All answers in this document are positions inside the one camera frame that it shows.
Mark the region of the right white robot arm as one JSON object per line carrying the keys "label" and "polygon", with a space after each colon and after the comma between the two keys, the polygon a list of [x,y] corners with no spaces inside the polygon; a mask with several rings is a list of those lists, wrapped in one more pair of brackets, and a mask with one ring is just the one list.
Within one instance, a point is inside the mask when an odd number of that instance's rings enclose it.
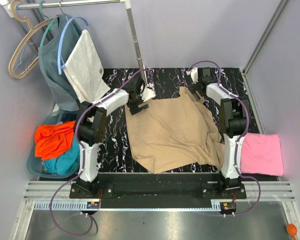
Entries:
{"label": "right white robot arm", "polygon": [[243,141],[250,125],[249,100],[226,90],[208,67],[194,67],[186,74],[192,80],[189,90],[197,100],[208,97],[219,106],[219,128],[225,144],[221,174],[226,180],[237,179],[241,173]]}

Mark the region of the beige t shirt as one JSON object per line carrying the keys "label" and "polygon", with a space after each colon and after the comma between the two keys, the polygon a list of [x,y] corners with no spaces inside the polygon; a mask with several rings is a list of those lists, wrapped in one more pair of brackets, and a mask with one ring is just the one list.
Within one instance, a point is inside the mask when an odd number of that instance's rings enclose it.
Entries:
{"label": "beige t shirt", "polygon": [[153,174],[198,163],[220,170],[225,145],[212,112],[187,87],[179,97],[151,99],[148,108],[132,115],[125,108],[132,158]]}

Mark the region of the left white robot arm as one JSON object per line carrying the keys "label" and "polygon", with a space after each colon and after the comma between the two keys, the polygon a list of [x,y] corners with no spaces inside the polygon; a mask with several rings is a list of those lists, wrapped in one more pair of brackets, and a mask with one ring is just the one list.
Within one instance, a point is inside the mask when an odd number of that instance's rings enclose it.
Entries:
{"label": "left white robot arm", "polygon": [[107,117],[124,105],[131,115],[140,113],[149,107],[146,101],[155,96],[152,83],[132,78],[101,99],[81,104],[73,130],[80,151],[78,178],[84,182],[80,192],[85,197],[93,198],[98,193],[98,186],[93,181],[98,175],[97,154],[105,136]]}

